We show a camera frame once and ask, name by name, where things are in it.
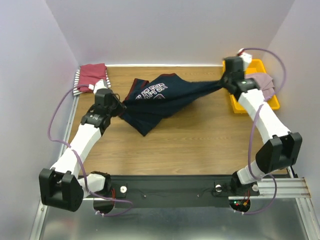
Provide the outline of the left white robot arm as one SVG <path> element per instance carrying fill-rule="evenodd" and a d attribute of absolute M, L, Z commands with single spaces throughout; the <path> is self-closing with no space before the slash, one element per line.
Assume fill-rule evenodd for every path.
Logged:
<path fill-rule="evenodd" d="M 111 123 L 125 106 L 109 88 L 100 88 L 94 93 L 94 104 L 82 117 L 78 130 L 71 141 L 61 141 L 66 150 L 51 168 L 39 173 L 39 188 L 42 204 L 70 212 L 79 209 L 88 195 L 108 197 L 112 204 L 117 202 L 111 176 L 99 171 L 83 174 L 84 162 L 93 146 L 103 136 Z"/>

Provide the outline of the navy basketball jersey 23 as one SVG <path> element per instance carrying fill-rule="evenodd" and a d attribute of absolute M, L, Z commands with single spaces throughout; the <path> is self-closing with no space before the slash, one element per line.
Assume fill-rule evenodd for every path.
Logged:
<path fill-rule="evenodd" d="M 186 81 L 164 73 L 153 81 L 134 79 L 119 117 L 146 136 L 162 119 L 169 118 L 198 98 L 222 88 L 218 80 Z"/>

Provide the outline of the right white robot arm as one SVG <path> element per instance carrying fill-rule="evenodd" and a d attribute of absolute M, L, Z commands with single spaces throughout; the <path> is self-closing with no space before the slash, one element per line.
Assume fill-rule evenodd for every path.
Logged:
<path fill-rule="evenodd" d="M 242 195 L 250 184 L 267 174 L 293 166 L 303 141 L 300 133 L 290 131 L 276 116 L 256 81 L 245 77 L 245 70 L 251 61 L 250 57 L 242 56 L 225 58 L 221 78 L 223 88 L 248 113 L 263 142 L 255 160 L 250 160 L 246 167 L 232 174 L 230 189 L 235 195 Z"/>

